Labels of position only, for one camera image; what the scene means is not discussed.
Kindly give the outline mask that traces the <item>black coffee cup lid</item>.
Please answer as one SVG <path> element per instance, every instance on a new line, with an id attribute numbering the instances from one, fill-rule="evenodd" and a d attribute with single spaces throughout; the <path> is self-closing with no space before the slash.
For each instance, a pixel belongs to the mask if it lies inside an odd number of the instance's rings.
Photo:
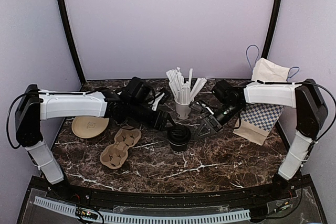
<path id="1" fill-rule="evenodd" d="M 184 144 L 191 139 L 191 131 L 184 125 L 177 125 L 168 129 L 167 138 L 174 144 Z"/>

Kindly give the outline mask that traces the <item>black paper coffee cup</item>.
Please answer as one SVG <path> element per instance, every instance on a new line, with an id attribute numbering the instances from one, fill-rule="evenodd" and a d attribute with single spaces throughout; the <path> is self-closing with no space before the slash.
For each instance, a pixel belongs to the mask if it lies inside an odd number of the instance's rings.
<path id="1" fill-rule="evenodd" d="M 187 150 L 191 140 L 191 131 L 185 125 L 177 125 L 167 131 L 167 138 L 174 153 L 181 154 Z"/>

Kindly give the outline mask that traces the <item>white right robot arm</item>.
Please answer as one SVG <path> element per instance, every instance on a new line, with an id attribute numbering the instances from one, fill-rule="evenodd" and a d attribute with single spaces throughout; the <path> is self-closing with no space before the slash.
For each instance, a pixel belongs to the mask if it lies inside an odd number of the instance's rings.
<path id="1" fill-rule="evenodd" d="M 287 182 L 299 169 L 311 174 L 318 183 L 327 178 L 335 178 L 335 158 L 327 151 L 322 157 L 324 147 L 313 147 L 321 139 L 332 140 L 335 132 L 335 115 L 327 113 L 327 106 L 335 105 L 335 84 L 315 83 L 308 79 L 295 83 L 259 83 L 231 86 L 225 81 L 216 84 L 213 94 L 219 97 L 222 107 L 207 115 L 195 132 L 196 140 L 216 135 L 224 125 L 247 105 L 283 105 L 285 113 L 280 117 L 280 125 L 285 136 L 291 136 L 289 151 L 286 155 L 272 144 L 265 147 L 237 149 L 232 161 L 241 161 L 240 175 L 256 176 L 266 181 L 275 172 L 277 180 L 268 188 L 273 200 L 280 199 L 288 191 Z"/>

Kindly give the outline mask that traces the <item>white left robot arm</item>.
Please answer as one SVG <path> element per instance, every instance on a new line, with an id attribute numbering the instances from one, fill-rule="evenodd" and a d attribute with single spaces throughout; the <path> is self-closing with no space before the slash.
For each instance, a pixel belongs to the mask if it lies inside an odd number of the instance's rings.
<path id="1" fill-rule="evenodd" d="M 15 139 L 23 147 L 47 181 L 54 185 L 54 193 L 63 201 L 74 197 L 74 189 L 65 180 L 66 175 L 58 164 L 41 132 L 41 122 L 78 116 L 112 118 L 122 123 L 130 118 L 147 127 L 165 131 L 172 122 L 168 112 L 152 110 L 145 99 L 127 93 L 125 90 L 114 92 L 98 89 L 90 92 L 49 91 L 31 84 L 24 93 L 10 104 L 7 115 L 14 112 Z"/>

